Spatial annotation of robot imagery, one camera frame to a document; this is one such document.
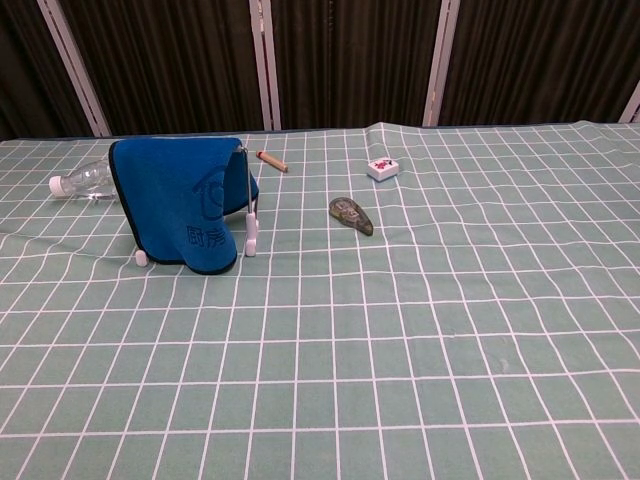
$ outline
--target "grid pattern tablecloth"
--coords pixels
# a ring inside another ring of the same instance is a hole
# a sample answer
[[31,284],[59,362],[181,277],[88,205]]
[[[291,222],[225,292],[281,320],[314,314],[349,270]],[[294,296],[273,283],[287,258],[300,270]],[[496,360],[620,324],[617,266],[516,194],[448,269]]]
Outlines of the grid pattern tablecloth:
[[0,478],[640,478],[640,127],[240,138],[216,277],[49,196],[113,140],[0,145]]

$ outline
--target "blue towel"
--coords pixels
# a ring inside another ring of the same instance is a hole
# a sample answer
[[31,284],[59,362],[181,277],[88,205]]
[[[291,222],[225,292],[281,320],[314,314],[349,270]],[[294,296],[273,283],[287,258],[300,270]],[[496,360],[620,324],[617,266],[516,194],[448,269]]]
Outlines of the blue towel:
[[[233,266],[236,244],[224,215],[246,207],[247,171],[237,138],[131,138],[109,164],[138,247],[158,263],[201,274]],[[251,176],[251,199],[258,186]]]

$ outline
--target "black curtain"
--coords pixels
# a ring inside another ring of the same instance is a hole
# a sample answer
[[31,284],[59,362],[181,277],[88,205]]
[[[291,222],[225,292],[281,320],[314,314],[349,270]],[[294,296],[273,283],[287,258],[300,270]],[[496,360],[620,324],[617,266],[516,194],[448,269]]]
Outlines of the black curtain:
[[638,0],[463,0],[439,124],[617,122],[639,25]]
[[35,0],[0,1],[0,139],[90,136]]
[[283,128],[421,125],[440,0],[272,0]]
[[247,1],[60,3],[114,135],[263,129]]

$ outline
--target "clear plastic bottle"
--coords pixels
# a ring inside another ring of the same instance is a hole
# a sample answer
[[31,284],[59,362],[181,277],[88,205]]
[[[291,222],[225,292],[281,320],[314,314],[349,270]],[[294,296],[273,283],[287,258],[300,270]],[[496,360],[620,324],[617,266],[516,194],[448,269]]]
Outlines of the clear plastic bottle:
[[118,196],[107,158],[81,165],[68,175],[51,177],[49,188],[55,197],[110,200]]

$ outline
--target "white bottle cap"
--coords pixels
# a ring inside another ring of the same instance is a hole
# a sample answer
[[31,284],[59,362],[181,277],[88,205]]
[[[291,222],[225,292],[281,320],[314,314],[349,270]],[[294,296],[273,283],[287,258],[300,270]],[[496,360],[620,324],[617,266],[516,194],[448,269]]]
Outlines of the white bottle cap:
[[49,179],[49,189],[54,197],[66,197],[67,194],[64,193],[62,189],[62,177],[60,175],[56,175],[55,177],[51,177]]

